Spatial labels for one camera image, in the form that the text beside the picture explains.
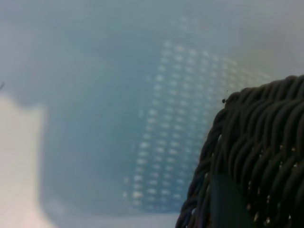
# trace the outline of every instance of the blurry background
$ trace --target blurry background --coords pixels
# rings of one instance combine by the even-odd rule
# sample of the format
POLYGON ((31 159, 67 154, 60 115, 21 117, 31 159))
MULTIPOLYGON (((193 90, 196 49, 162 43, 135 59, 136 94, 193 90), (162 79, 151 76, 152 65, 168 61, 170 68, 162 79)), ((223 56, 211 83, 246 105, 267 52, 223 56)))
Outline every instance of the blurry background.
POLYGON ((222 99, 302 74, 303 6, 0 2, 0 225, 173 227, 222 99))

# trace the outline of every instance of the black woven basket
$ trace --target black woven basket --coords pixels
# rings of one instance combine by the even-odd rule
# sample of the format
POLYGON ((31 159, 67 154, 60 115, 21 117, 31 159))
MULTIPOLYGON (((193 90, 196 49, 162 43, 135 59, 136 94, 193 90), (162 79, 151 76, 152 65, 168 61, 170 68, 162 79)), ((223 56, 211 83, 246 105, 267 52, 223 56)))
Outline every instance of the black woven basket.
POLYGON ((213 122, 176 228, 210 222, 210 180, 227 173, 256 227, 304 226, 304 76, 233 93, 213 122))

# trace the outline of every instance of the dotted light pattern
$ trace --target dotted light pattern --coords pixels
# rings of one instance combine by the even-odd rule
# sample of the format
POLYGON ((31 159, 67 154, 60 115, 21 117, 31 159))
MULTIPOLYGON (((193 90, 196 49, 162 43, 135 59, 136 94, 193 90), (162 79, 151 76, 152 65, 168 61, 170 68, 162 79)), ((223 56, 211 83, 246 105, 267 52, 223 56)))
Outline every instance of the dotted light pattern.
POLYGON ((269 82, 231 59, 165 41, 153 82, 153 100, 127 180, 139 211, 176 212, 185 200, 214 115, 231 92, 269 82))

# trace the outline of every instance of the perforated panel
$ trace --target perforated panel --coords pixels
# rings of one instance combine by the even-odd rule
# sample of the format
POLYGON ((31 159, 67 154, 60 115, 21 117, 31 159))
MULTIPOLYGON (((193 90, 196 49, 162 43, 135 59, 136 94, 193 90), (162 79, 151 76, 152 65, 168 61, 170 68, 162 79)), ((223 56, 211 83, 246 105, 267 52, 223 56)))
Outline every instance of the perforated panel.
POLYGON ((130 192, 123 196, 140 211, 179 211, 222 99, 269 80, 234 60, 165 41, 134 174, 127 179, 130 192))

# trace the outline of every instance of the white blurry object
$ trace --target white blurry object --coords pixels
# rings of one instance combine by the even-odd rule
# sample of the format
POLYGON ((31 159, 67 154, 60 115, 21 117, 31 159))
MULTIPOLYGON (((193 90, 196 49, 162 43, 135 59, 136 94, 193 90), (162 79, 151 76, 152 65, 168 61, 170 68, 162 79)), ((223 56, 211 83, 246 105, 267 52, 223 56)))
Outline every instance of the white blurry object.
POLYGON ((24 109, 1 95, 0 110, 0 227, 52 228, 38 203, 46 109, 24 109))

